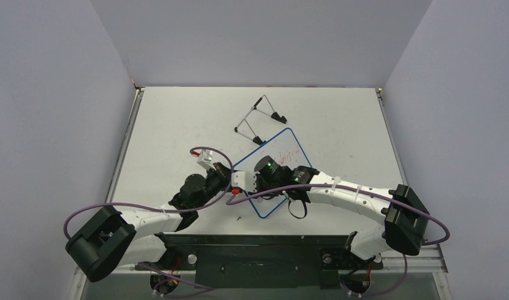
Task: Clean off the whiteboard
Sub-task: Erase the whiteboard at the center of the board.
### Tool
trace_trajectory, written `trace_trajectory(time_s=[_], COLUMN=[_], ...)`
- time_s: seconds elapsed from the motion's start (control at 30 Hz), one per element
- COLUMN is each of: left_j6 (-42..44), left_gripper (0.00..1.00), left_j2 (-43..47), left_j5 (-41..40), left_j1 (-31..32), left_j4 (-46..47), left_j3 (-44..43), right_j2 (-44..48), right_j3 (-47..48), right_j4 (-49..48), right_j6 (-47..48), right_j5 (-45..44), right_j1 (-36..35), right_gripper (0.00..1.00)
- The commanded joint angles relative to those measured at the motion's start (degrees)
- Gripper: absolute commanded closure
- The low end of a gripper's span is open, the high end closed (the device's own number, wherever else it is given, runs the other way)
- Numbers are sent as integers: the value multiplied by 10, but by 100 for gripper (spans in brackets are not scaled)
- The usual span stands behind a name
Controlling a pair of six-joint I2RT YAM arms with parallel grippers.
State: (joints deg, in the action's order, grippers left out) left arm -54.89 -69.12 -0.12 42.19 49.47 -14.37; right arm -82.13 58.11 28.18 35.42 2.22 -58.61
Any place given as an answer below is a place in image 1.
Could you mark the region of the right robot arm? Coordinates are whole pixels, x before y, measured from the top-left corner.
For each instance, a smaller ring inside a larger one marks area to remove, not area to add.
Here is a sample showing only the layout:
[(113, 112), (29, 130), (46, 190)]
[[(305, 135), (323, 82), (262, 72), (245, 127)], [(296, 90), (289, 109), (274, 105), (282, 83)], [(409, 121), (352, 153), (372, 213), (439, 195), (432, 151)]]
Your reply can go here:
[(329, 204), (376, 222), (372, 229), (348, 236), (341, 251), (346, 265), (357, 267), (385, 251), (419, 255), (428, 224), (421, 214), (428, 210), (412, 188), (403, 184), (395, 189), (362, 186), (308, 166), (291, 169), (270, 156), (260, 159), (254, 171), (259, 191), (285, 194), (304, 204)]

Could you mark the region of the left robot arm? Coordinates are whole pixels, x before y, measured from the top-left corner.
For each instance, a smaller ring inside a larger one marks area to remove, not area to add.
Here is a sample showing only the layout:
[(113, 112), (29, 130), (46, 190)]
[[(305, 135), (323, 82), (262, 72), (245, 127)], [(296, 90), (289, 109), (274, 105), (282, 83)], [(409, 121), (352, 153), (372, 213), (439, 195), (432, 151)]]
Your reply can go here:
[(161, 269), (175, 263), (175, 251), (159, 235), (188, 228), (212, 199), (218, 200), (231, 190), (232, 167), (217, 162), (206, 176), (186, 178), (169, 205), (173, 212), (146, 208), (130, 203), (130, 210), (119, 211), (113, 205), (97, 207), (97, 212), (74, 235), (68, 237), (65, 250), (91, 282), (110, 275), (126, 264), (153, 262)]

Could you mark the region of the blue framed whiteboard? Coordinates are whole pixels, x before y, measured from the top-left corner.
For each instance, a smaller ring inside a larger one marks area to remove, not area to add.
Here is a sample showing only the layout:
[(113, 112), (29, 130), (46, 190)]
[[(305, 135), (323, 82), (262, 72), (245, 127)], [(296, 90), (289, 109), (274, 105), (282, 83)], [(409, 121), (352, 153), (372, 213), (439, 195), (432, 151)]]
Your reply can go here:
[[(297, 166), (312, 167), (310, 160), (305, 154), (295, 133), (291, 128), (285, 128), (275, 136), (258, 146), (242, 159), (234, 164), (234, 169), (239, 171), (253, 171), (257, 162), (264, 156), (271, 156), (281, 166), (294, 169)], [(256, 198), (249, 200), (250, 205), (260, 219), (267, 219), (276, 210), (288, 203), (285, 196), (277, 196), (272, 199)]]

